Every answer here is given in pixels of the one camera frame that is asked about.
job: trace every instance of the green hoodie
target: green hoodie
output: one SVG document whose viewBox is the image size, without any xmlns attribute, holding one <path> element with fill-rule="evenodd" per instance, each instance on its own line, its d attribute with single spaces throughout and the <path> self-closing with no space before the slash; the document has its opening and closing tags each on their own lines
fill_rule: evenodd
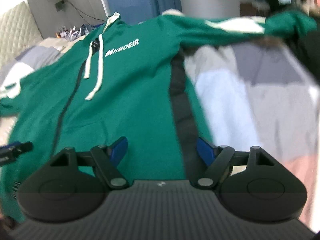
<svg viewBox="0 0 320 240">
<path fill-rule="evenodd" d="M 129 148 L 118 169 L 130 182 L 185 179 L 184 167 L 192 168 L 193 161 L 201 170 L 195 141 L 212 137 L 186 80 L 180 48 L 303 36 L 315 29 L 314 20 L 297 11 L 268 19 L 164 15 L 134 26 L 115 13 L 57 62 L 1 91 L 0 114 L 19 114 L 10 142 L 34 145 L 2 169 L 4 214 L 23 221 L 12 197 L 14 181 L 23 182 L 65 147 L 88 151 L 126 136 Z"/>
</svg>

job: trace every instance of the dark fabric strap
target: dark fabric strap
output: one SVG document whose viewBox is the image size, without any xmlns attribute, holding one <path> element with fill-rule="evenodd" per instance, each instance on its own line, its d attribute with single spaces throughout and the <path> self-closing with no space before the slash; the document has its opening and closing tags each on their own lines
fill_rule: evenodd
<svg viewBox="0 0 320 240">
<path fill-rule="evenodd" d="M 311 240 L 320 240 L 320 231 L 319 231 L 318 234 L 316 234 L 315 237 L 312 238 Z"/>
<path fill-rule="evenodd" d="M 99 51 L 99 47 L 100 47 L 100 44 L 99 44 L 99 39 L 96 38 L 93 42 L 92 42 L 92 56 L 97 52 Z M 66 105 L 64 106 L 62 112 L 60 113 L 59 117 L 58 117 L 58 123 L 57 123 L 57 127 L 56 127 L 56 131 L 55 131 L 55 134 L 54 134 L 54 138 L 53 138 L 53 143 L 52 143 L 52 148 L 51 148 L 51 156 L 53 156 L 56 152 L 56 149 L 57 149 L 57 146 L 58 146 L 58 142 L 59 142 L 59 139 L 60 139 L 60 135 L 61 135 L 61 131 L 62 131 L 62 123 L 63 123 L 63 118 L 64 118 L 64 115 L 66 114 L 73 98 L 75 97 L 79 87 L 80 87 L 80 83 L 81 83 L 81 80 L 83 78 L 83 72 L 84 72 L 84 68 L 85 68 L 85 63 L 86 63 L 87 60 L 85 60 L 82 65 L 80 66 L 80 69 L 79 69 L 79 72 L 78 72 L 78 76 L 77 76 L 77 79 L 76 79 L 76 84 L 75 84 L 75 87 L 71 93 L 71 95 L 69 96 L 69 99 L 66 103 Z"/>
<path fill-rule="evenodd" d="M 312 31 L 298 39 L 287 39 L 287 45 L 320 84 L 320 31 Z"/>
<path fill-rule="evenodd" d="M 195 182 L 204 174 L 206 166 L 196 151 L 196 142 L 199 134 L 189 98 L 185 92 L 186 73 L 183 62 L 184 53 L 180 49 L 171 60 L 169 95 L 186 177 L 191 182 Z"/>
</svg>

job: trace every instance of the hoodie zipper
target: hoodie zipper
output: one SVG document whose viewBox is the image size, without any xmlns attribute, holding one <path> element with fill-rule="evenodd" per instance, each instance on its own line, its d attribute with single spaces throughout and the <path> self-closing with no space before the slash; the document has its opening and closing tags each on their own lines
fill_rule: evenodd
<svg viewBox="0 0 320 240">
<path fill-rule="evenodd" d="M 93 42 L 92 42 L 92 55 L 94 55 L 97 51 L 99 51 L 99 39 L 96 38 Z M 63 117 L 64 115 L 66 114 L 67 110 L 68 110 L 68 107 L 70 106 L 73 98 L 75 97 L 79 87 L 80 87 L 80 83 L 81 83 L 81 80 L 82 80 L 82 76 L 83 76 L 83 72 L 84 72 L 84 67 L 85 67 L 85 63 L 86 63 L 87 60 L 85 60 L 80 69 L 79 69 L 79 73 L 78 73 L 78 76 L 77 76 L 77 79 L 76 79 L 76 85 L 66 103 L 66 105 L 64 106 L 61 114 L 59 115 L 58 117 L 58 123 L 57 123 L 57 127 L 56 127 L 56 131 L 55 131 L 55 134 L 54 134 L 54 137 L 53 137 L 53 144 L 52 144 L 52 148 L 51 148 L 51 153 L 50 153 L 50 156 L 53 156 L 55 151 L 56 151 L 56 148 L 58 146 L 58 142 L 59 142 L 59 139 L 60 139 L 60 135 L 61 135 L 61 129 L 62 129 L 62 123 L 63 123 Z"/>
</svg>

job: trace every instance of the hoodie drawstring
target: hoodie drawstring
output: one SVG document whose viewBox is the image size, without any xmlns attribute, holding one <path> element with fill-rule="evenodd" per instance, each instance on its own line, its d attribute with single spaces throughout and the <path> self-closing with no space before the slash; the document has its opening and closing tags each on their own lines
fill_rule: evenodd
<svg viewBox="0 0 320 240">
<path fill-rule="evenodd" d="M 105 27 L 103 28 L 102 34 L 107 30 L 108 26 L 110 26 L 112 23 L 114 23 L 118 18 L 120 17 L 120 14 L 115 12 L 112 16 L 108 17 Z M 90 77 L 90 70 L 91 70 L 91 58 L 92 55 L 97 51 L 99 46 L 99 59 L 98 59 L 98 77 L 97 77 L 97 83 L 93 90 L 87 95 L 85 100 L 91 100 L 95 93 L 100 89 L 102 85 L 102 78 L 103 78 L 103 38 L 102 34 L 99 35 L 99 44 L 97 39 L 95 41 L 90 42 L 89 46 L 89 55 L 87 57 L 87 61 L 85 62 L 85 69 L 84 69 L 84 76 L 83 78 L 88 79 Z"/>
<path fill-rule="evenodd" d="M 95 93 L 100 89 L 101 85 L 102 85 L 102 78 L 103 78 L 103 39 L 102 39 L 102 34 L 99 35 L 99 59 L 98 59 L 98 77 L 97 77 L 97 83 L 95 85 L 95 87 L 93 88 L 93 90 L 87 95 L 87 97 L 85 98 L 85 100 L 91 100 Z M 90 56 L 90 50 L 89 50 L 89 56 L 87 61 L 91 61 L 91 57 L 92 57 L 92 53 Z M 85 71 L 87 71 L 87 76 L 89 77 L 90 75 L 90 63 L 88 63 L 88 71 L 87 68 L 85 69 Z"/>
<path fill-rule="evenodd" d="M 85 78 L 85 79 L 90 77 L 90 67 L 91 67 L 91 58 L 92 58 L 92 43 L 93 43 L 93 41 L 90 42 L 89 55 L 88 55 L 87 60 L 85 62 L 85 69 L 84 69 L 84 76 L 83 76 L 83 78 Z"/>
</svg>

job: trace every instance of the ribbed black surface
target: ribbed black surface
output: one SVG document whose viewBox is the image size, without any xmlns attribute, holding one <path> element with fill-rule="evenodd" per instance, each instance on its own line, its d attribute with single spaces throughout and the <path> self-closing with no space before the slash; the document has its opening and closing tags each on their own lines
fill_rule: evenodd
<svg viewBox="0 0 320 240">
<path fill-rule="evenodd" d="M 213 192 L 197 190 L 188 181 L 137 181 L 129 189 L 113 191 L 82 220 L 28 220 L 12 233 L 16 240 L 310 240 L 313 235 L 298 220 L 273 225 L 241 220 Z"/>
</svg>

